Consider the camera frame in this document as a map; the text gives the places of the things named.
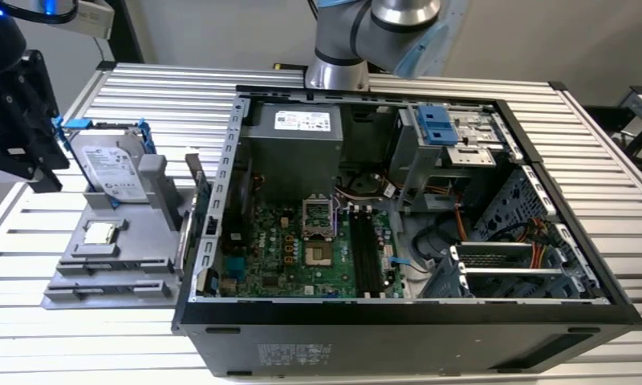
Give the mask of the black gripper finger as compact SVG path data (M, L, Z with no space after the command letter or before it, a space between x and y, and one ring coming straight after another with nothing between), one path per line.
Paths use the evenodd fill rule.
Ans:
M55 171L69 160L57 143L59 116L43 54L27 50L0 73L0 183L24 182L36 193L61 190Z

